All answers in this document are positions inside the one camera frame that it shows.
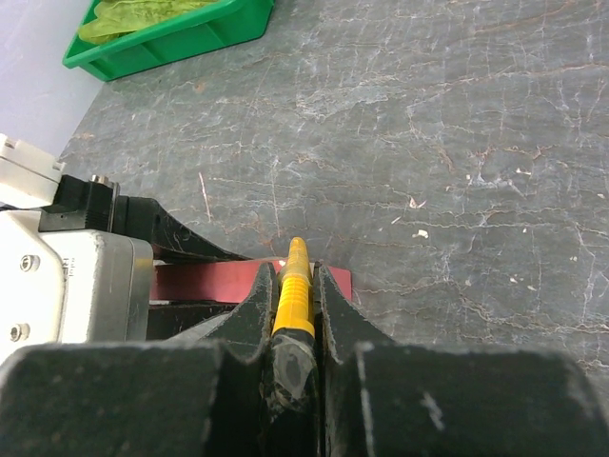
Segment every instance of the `yellow tube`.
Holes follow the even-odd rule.
[[[289,244],[287,263],[282,269],[282,291],[273,334],[280,328],[304,330],[315,337],[311,289],[313,279],[308,264],[306,243],[294,238]]]

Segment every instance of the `cracked stone surface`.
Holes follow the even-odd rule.
[[[565,351],[609,410],[608,66],[600,0],[278,0],[105,85],[64,159],[245,255],[303,236],[401,342]]]

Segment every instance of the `green bin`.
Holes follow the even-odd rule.
[[[93,0],[82,24],[95,19]],[[274,0],[218,0],[156,26],[95,46],[74,36],[64,65],[111,81],[265,34]]]

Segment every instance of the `bolt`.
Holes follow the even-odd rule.
[[[107,176],[98,176],[97,174],[94,174],[91,176],[91,183],[103,184],[104,186],[109,187],[110,180]]]
[[[28,271],[36,271],[40,265],[40,257],[37,255],[24,255],[21,258],[19,268],[27,273]]]
[[[29,337],[29,325],[28,324],[13,324],[10,328],[10,340],[13,343],[17,341],[27,340]]]

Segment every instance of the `red strip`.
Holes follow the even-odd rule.
[[[270,262],[279,271],[279,260],[247,260],[196,265],[156,267],[150,300],[212,300],[241,303],[249,295],[260,264]],[[330,267],[339,289],[351,300],[351,272]]]

